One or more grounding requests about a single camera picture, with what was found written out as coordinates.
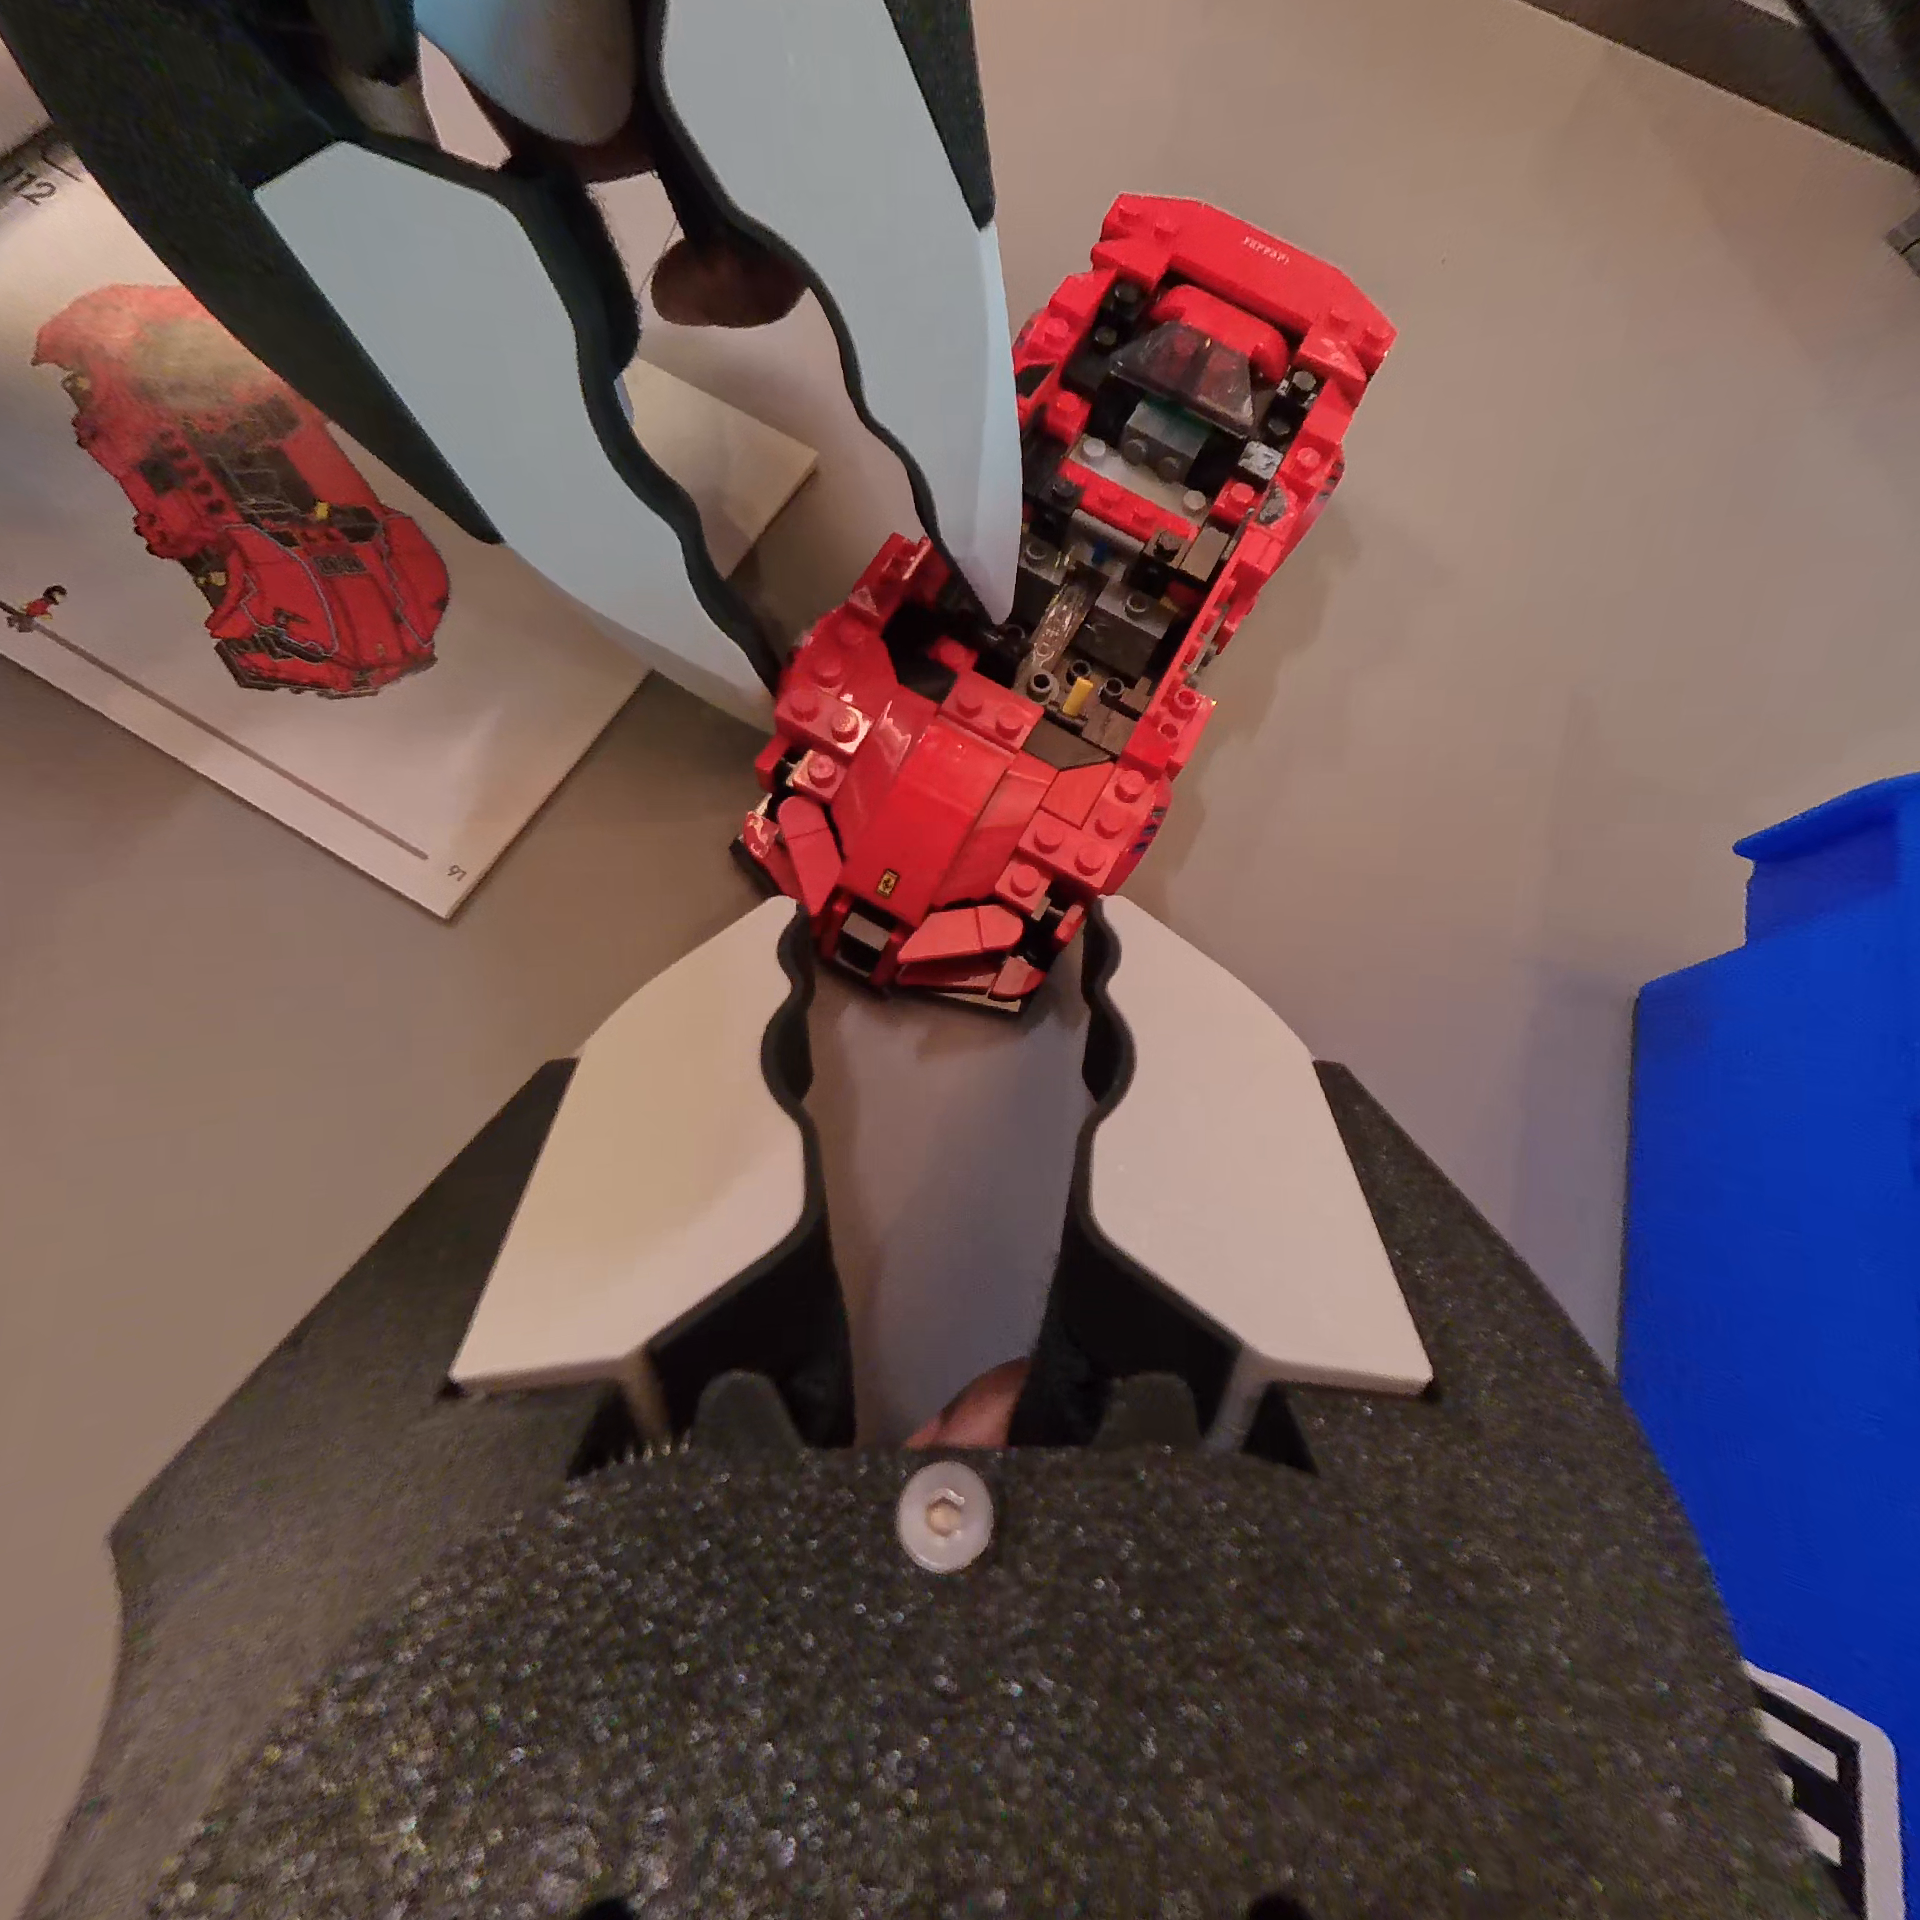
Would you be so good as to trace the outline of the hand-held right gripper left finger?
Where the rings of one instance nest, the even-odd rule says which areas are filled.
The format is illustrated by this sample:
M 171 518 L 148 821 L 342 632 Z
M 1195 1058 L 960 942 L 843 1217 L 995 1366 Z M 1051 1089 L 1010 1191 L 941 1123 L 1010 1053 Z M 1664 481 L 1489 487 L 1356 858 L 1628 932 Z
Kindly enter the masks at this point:
M 632 1433 L 669 1444 L 708 1380 L 758 1374 L 801 1444 L 853 1444 L 853 1333 L 801 1093 L 809 922 L 766 900 L 575 1053 L 456 1389 L 622 1389 Z

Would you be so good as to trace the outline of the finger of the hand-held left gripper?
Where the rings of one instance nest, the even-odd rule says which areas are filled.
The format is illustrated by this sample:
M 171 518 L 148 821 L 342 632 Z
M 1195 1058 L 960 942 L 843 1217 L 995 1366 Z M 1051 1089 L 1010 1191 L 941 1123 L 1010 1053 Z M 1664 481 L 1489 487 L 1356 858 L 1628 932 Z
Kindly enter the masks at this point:
M 831 315 L 862 421 L 1010 623 L 1025 421 L 974 5 L 654 5 L 648 79 L 720 220 Z
M 333 139 L 256 202 L 500 541 L 648 669 L 772 728 L 782 651 L 625 421 L 632 346 L 614 322 L 632 295 L 586 186 Z

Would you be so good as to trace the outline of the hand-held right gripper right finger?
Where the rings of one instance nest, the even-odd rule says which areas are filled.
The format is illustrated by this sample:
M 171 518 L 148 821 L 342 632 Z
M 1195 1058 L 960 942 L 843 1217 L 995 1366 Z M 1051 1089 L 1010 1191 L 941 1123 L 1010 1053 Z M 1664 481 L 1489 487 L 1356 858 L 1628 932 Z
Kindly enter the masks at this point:
M 1288 1389 L 1433 1392 L 1316 1053 L 1134 900 L 1083 942 L 1091 1123 L 1027 1355 L 1027 1444 L 1174 1380 L 1213 1451 L 1306 1451 Z

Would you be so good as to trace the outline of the lego instruction booklet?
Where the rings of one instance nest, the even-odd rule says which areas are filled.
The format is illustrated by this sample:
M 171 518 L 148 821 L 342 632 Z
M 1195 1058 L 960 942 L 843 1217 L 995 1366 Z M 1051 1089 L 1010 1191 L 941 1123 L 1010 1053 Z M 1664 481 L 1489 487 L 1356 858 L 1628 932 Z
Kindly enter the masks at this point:
M 264 373 L 34 130 L 0 220 L 7 658 L 441 922 L 643 661 Z

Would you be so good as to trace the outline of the red lego car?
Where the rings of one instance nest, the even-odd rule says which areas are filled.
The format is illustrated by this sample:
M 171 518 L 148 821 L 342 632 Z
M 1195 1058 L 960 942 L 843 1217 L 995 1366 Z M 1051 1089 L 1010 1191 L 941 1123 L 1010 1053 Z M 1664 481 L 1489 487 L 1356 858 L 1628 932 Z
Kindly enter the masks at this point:
M 739 858 L 867 990 L 1025 1004 L 1158 842 L 1213 695 L 1346 481 L 1395 322 L 1195 198 L 1117 198 L 1013 336 L 1025 546 L 985 623 L 890 530 L 794 643 Z

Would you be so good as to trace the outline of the person's left hand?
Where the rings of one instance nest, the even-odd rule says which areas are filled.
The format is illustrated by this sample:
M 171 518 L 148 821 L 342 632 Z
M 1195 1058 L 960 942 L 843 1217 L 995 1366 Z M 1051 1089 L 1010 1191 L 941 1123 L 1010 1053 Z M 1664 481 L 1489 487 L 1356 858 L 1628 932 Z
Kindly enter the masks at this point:
M 557 130 L 536 130 L 527 118 L 512 118 L 507 102 L 474 97 L 487 130 L 512 145 L 512 156 L 536 156 L 536 157 L 564 157 L 573 178 L 586 186 L 632 186 L 632 178 L 654 178 L 654 122 L 648 122 L 648 102 L 625 112 L 625 122 L 614 139 L 557 139 Z M 654 264 L 648 264 L 648 307 L 682 332 L 766 332 L 782 315 L 794 315 L 801 302 L 801 280 L 746 243 L 746 237 L 682 237 Z

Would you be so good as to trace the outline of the blue plastic bin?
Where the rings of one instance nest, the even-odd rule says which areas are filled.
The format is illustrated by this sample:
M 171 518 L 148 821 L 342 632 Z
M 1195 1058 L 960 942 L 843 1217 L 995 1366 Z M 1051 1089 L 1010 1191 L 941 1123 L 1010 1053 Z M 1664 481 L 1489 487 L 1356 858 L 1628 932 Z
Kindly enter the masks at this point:
M 1899 1743 L 1920 1674 L 1920 780 L 1751 842 L 1638 990 L 1623 1392 L 1739 1647 Z

